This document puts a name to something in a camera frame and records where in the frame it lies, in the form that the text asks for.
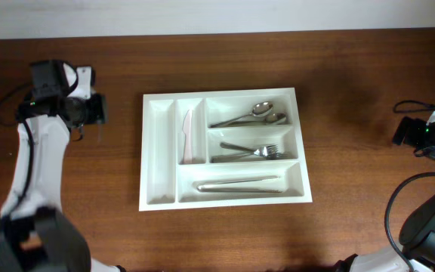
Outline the white plastic knife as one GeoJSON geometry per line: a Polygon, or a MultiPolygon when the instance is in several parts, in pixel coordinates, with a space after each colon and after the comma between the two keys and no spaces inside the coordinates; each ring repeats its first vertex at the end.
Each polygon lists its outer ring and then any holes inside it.
{"type": "Polygon", "coordinates": [[[193,111],[188,110],[184,118],[182,131],[184,133],[184,154],[183,164],[191,164],[193,160],[193,147],[192,147],[192,120],[193,111]]]}

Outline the steel spoon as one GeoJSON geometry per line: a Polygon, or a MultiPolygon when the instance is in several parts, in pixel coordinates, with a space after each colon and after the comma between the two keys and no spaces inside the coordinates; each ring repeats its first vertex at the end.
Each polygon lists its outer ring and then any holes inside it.
{"type": "Polygon", "coordinates": [[[227,121],[212,124],[211,128],[224,127],[224,126],[231,124],[232,122],[243,119],[245,117],[255,117],[255,118],[264,117],[264,116],[267,116],[269,113],[271,113],[272,109],[273,109],[273,103],[270,101],[264,101],[264,102],[255,104],[252,107],[252,110],[250,113],[246,113],[244,115],[229,119],[227,121]]]}
{"type": "Polygon", "coordinates": [[[233,122],[230,126],[244,126],[244,125],[281,125],[287,122],[287,115],[285,113],[272,113],[262,120],[258,121],[238,121],[233,122]]]}

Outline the steel fork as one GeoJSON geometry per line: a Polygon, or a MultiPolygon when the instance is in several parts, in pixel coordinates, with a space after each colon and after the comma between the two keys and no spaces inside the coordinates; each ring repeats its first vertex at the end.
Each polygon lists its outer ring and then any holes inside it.
{"type": "Polygon", "coordinates": [[[221,163],[221,162],[232,162],[238,159],[242,159],[245,157],[257,157],[257,158],[263,158],[266,160],[275,160],[275,159],[287,159],[289,158],[289,155],[286,153],[271,153],[267,155],[258,155],[255,153],[236,153],[232,155],[219,155],[219,156],[213,156],[211,158],[212,163],[221,163]]]}
{"type": "Polygon", "coordinates": [[[266,157],[266,158],[268,157],[273,158],[273,157],[277,157],[278,155],[278,148],[276,145],[267,145],[258,148],[250,148],[250,147],[242,147],[239,145],[230,144],[227,142],[221,142],[220,147],[228,150],[238,150],[242,152],[247,152],[256,156],[266,157]]]}

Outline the small steel teaspoon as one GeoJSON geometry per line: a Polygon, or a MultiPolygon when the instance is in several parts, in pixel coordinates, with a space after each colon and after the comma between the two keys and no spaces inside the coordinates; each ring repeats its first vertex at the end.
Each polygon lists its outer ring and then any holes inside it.
{"type": "Polygon", "coordinates": [[[102,129],[102,124],[98,124],[97,125],[97,142],[100,144],[102,142],[103,139],[103,129],[102,129]]]}

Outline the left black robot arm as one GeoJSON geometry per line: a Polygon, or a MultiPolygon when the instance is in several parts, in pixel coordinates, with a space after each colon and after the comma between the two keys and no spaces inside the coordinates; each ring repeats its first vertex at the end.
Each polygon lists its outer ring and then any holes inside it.
{"type": "Polygon", "coordinates": [[[32,79],[4,96],[25,95],[14,110],[19,148],[11,189],[0,210],[0,271],[122,271],[91,256],[63,214],[61,184],[72,132],[108,121],[106,98],[94,90],[92,66],[65,60],[30,64],[32,79]]]}

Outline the steel fork in tray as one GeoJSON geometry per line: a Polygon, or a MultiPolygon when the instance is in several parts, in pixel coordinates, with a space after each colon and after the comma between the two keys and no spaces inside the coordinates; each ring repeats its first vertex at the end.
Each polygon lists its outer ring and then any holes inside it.
{"type": "Polygon", "coordinates": [[[266,157],[266,158],[268,157],[273,158],[273,157],[277,157],[278,155],[278,148],[276,145],[267,145],[258,148],[250,148],[250,147],[242,147],[239,145],[230,144],[227,142],[221,142],[220,147],[228,150],[238,150],[242,152],[247,152],[256,156],[266,157]]]}

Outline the white plastic cutlery tray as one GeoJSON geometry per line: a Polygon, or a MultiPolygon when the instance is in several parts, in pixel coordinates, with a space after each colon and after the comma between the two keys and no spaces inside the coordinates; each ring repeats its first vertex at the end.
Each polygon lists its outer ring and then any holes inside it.
{"type": "Polygon", "coordinates": [[[208,91],[143,96],[140,165],[141,211],[200,209],[311,202],[298,103],[293,88],[208,91]],[[281,125],[244,125],[211,128],[212,124],[250,113],[255,104],[270,101],[271,113],[285,113],[281,125]],[[193,111],[191,164],[183,164],[184,118],[193,111]],[[247,153],[220,147],[221,142],[258,148],[276,145],[287,159],[245,157],[212,163],[219,155],[247,153]],[[281,193],[202,193],[196,181],[279,175],[267,181],[210,185],[257,187],[281,193]]]}

